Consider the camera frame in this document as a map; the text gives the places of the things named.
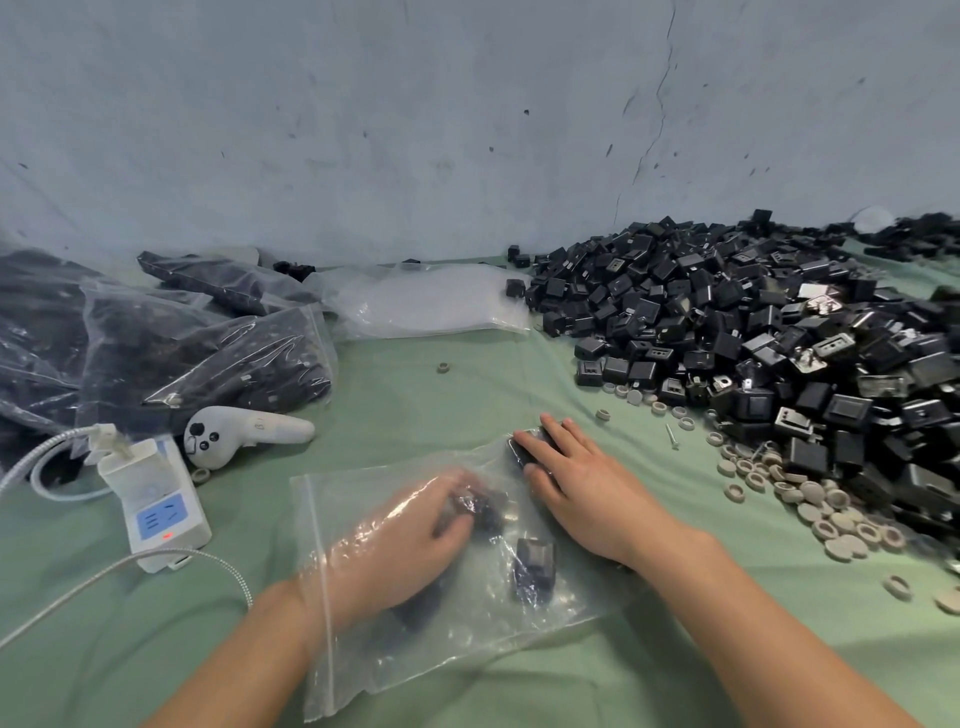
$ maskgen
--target right hand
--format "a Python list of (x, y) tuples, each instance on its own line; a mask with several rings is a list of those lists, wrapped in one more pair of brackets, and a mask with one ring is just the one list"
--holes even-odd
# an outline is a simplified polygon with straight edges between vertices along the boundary
[(523, 474), (534, 494), (585, 549), (640, 571), (643, 539), (686, 529), (635, 475), (602, 451), (572, 420), (561, 425), (544, 413), (540, 422), (562, 452), (518, 430), (516, 441), (543, 465), (528, 465)]

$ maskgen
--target white power cable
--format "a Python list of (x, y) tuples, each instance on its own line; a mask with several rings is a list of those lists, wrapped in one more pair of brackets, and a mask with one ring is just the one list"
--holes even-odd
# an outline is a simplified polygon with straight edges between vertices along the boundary
[(51, 437), (49, 440), (40, 443), (30, 450), (26, 455), (20, 458), (19, 462), (0, 479), (0, 496), (7, 490), (11, 483), (18, 482), (20, 478), (27, 474), (27, 471), (34, 466), (34, 461), (42, 457), (48, 450), (56, 448), (60, 443), (65, 443), (78, 437), (86, 437), (103, 430), (102, 425), (91, 425), (90, 427), (76, 427), (61, 432), (59, 435)]
[(222, 566), (224, 569), (229, 571), (230, 575), (232, 575), (233, 578), (237, 580), (237, 583), (240, 585), (241, 591), (243, 591), (243, 597), (244, 599), (247, 600), (247, 609), (249, 610), (253, 606), (253, 594), (250, 591), (250, 587), (247, 586), (247, 582), (244, 580), (243, 575), (237, 569), (235, 569), (231, 564), (227, 563), (226, 561), (221, 559), (219, 556), (214, 556), (212, 553), (205, 553), (204, 551), (198, 551), (195, 548), (176, 548), (173, 546), (153, 548), (149, 551), (141, 551), (140, 553), (135, 553), (131, 556), (122, 558), (120, 559), (120, 561), (117, 561), (114, 564), (110, 564), (110, 566), (108, 566), (106, 569), (100, 571), (99, 573), (94, 574), (89, 579), (87, 579), (84, 583), (78, 584), (77, 586), (75, 586), (65, 595), (55, 600), (49, 606), (40, 610), (35, 615), (33, 615), (30, 619), (28, 619), (19, 627), (14, 629), (3, 640), (0, 640), (0, 651), (3, 651), (4, 647), (12, 643), (14, 640), (16, 640), (16, 638), (21, 637), (25, 632), (27, 632), (29, 629), (34, 627), (42, 619), (49, 617), (51, 614), (57, 611), (60, 607), (62, 607), (64, 604), (70, 601), (70, 599), (72, 599), (74, 596), (78, 595), (80, 592), (82, 592), (84, 589), (91, 586), (92, 584), (95, 584), (96, 582), (100, 581), (107, 574), (119, 569), (122, 566), (126, 566), (131, 561), (137, 561), (139, 559), (143, 559), (148, 556), (154, 556), (160, 553), (185, 553), (191, 556), (203, 556), (204, 559), (211, 559), (217, 562), (218, 564), (220, 564), (220, 566)]
[(60, 503), (79, 503), (84, 500), (93, 500), (94, 498), (109, 494), (109, 486), (101, 488), (99, 491), (77, 493), (76, 495), (71, 496), (65, 496), (60, 493), (53, 493), (52, 491), (47, 490), (46, 486), (43, 485), (43, 481), (40, 479), (40, 474), (43, 472), (44, 466), (46, 466), (47, 463), (53, 460), (61, 452), (72, 448), (73, 443), (68, 440), (54, 446), (52, 449), (47, 450), (40, 456), (40, 459), (36, 461), (34, 468), (30, 471), (30, 485), (34, 489), (34, 492), (38, 496), (45, 497), (47, 500), (55, 500)]

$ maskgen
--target forearm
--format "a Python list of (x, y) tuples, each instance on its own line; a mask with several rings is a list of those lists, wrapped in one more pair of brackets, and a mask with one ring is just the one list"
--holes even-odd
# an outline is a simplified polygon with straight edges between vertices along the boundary
[(918, 725), (780, 607), (719, 542), (678, 527), (685, 529), (679, 538), (644, 539), (632, 566), (703, 650), (748, 725)]
[(297, 581), (273, 585), (143, 728), (273, 725), (309, 667), (306, 626)]

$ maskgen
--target power outlet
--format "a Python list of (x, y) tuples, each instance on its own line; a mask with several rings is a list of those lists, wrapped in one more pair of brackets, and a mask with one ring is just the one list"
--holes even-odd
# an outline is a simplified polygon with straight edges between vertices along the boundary
[(186, 519), (186, 505), (183, 496), (174, 493), (154, 505), (144, 508), (136, 514), (136, 526), (140, 531), (140, 538), (146, 541), (171, 526)]

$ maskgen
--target hand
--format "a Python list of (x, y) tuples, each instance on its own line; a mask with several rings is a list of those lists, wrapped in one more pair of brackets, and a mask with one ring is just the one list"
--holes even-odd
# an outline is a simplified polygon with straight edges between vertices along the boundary
[(301, 575), (308, 606), (328, 610), (338, 632), (415, 595), (470, 538), (473, 516), (444, 522), (450, 496), (479, 487), (473, 473), (450, 470), (396, 493)]
[(540, 422), (562, 452), (518, 430), (516, 440), (553, 478), (540, 465), (528, 465), (523, 474), (534, 494), (581, 546), (641, 571), (637, 552), (645, 546), (643, 539), (686, 528), (572, 420), (560, 425), (544, 413)]

